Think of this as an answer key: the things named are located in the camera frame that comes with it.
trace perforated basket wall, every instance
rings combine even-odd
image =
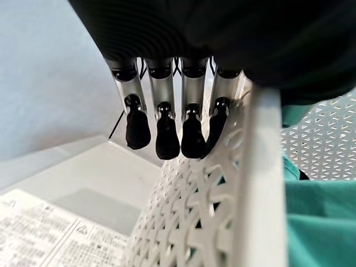
[[[218,144],[204,160],[180,155],[164,163],[128,242],[123,266],[227,266],[249,87],[241,91]],[[209,100],[210,91],[204,96],[205,135]]]
[[[245,86],[245,94],[242,94],[241,100],[236,101],[232,107],[220,140],[207,158],[189,160],[180,155],[172,161],[165,162],[161,176],[127,244],[123,266],[236,266],[236,259],[250,253],[250,250],[259,253],[250,254],[249,258],[240,262],[238,266],[286,266],[286,252],[283,251],[286,248],[283,225],[284,192],[281,189],[284,187],[283,176],[278,171],[281,165],[277,164],[276,167],[270,168],[272,172],[264,172],[261,168],[261,173],[257,174],[258,179],[247,187],[245,184],[244,190],[259,186],[255,188],[255,192],[249,192],[248,197],[244,199],[247,202],[254,202],[251,207],[256,208],[257,216],[248,214],[250,210],[248,205],[245,206],[245,213],[238,214],[246,214],[249,219],[242,222],[245,217],[236,215],[236,202],[240,202],[241,205],[241,199],[234,188],[241,185],[241,180],[250,181],[246,179],[248,176],[246,161],[240,163],[241,158],[244,159],[241,147],[246,145],[246,141],[243,142],[243,129],[246,129],[244,120],[249,121],[246,120],[248,107],[253,102],[250,100],[253,97],[250,97],[249,86],[248,84]],[[286,153],[314,179],[355,177],[354,94],[355,92],[352,92],[345,97],[320,103],[300,124],[282,132]],[[207,92],[204,97],[202,123],[205,135],[209,124],[206,110],[209,98],[210,92]],[[266,105],[264,110],[261,109],[260,114],[268,112],[268,109],[270,105]],[[270,155],[265,152],[272,150],[262,146],[279,146],[278,142],[270,142],[269,137],[272,137],[272,140],[277,136],[280,140],[278,127],[281,125],[279,121],[279,124],[275,123],[274,127],[269,127],[268,118],[259,120],[252,127],[264,124],[264,128],[259,132],[262,135],[254,136],[255,141],[264,135],[270,136],[259,143],[260,148],[253,145],[249,147],[256,150],[255,157],[260,155],[257,156],[262,164],[260,166],[266,170]],[[255,162],[248,163],[249,171],[254,172]],[[278,179],[264,181],[268,180],[265,179],[266,176],[280,176],[281,182]],[[278,194],[281,197],[268,200],[270,196]],[[246,229],[246,232],[252,233],[249,236],[254,239],[252,243],[248,241],[236,245],[238,240],[236,223],[245,224],[240,231]],[[268,225],[268,229],[259,229],[263,228],[264,224]],[[261,235],[265,235],[260,242],[262,245],[256,245],[258,243],[256,239]],[[242,251],[242,254],[234,257],[238,251]]]
[[[315,105],[282,144],[311,179],[356,180],[356,90]]]

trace gray surface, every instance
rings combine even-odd
[[[89,189],[79,190],[53,203],[127,236],[131,235],[141,212],[124,202]]]
[[[0,39],[0,161],[108,136],[121,102],[67,1],[1,0]]]

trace teal cloth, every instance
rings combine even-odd
[[[299,181],[283,161],[289,266],[356,266],[356,182]]]

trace black cable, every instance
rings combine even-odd
[[[173,72],[173,76],[176,74],[176,72],[178,71],[179,75],[182,77],[182,72],[179,69],[179,58],[178,57],[174,57],[174,65],[176,66]]]
[[[144,77],[144,75],[145,75],[146,71],[147,71],[147,67],[145,67],[144,72],[143,72],[142,74],[140,74],[140,80],[142,80],[142,78]]]
[[[115,126],[112,129],[111,134],[109,135],[109,139],[112,137],[113,133],[115,132],[116,127],[117,127],[118,123],[121,121],[122,117],[123,117],[123,111],[121,112],[120,117],[118,118]]]
[[[140,79],[141,79],[141,76],[142,76],[142,73],[144,72],[144,59],[141,58],[141,71],[140,71]]]
[[[214,67],[212,66],[212,57],[209,58],[210,69],[213,75],[215,75]]]

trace white perforated panel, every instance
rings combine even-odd
[[[315,105],[282,143],[311,179],[356,180],[356,90]]]

